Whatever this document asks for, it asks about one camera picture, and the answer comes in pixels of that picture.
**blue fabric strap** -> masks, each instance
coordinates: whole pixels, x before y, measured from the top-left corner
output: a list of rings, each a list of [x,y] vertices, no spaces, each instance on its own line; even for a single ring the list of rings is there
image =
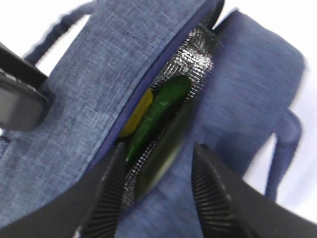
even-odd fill
[[[80,20],[84,15],[88,15],[93,12],[96,7],[96,3],[96,0],[91,1],[73,10],[70,14],[64,15],[61,18],[60,22],[56,24],[47,34],[44,41],[37,45],[35,49],[24,59],[30,64],[35,65],[51,48],[51,46],[59,39],[59,37],[65,34],[72,25]]]
[[[298,118],[287,110],[276,124],[274,132],[277,143],[268,174],[265,195],[275,201],[278,186],[294,158],[302,128]]]

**green chili pepper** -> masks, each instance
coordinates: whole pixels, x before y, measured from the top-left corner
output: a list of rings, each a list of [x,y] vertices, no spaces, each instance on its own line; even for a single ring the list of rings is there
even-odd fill
[[[191,89],[191,80],[185,75],[171,78],[155,91],[155,98],[131,137],[126,157],[128,172],[149,143],[175,116]]]

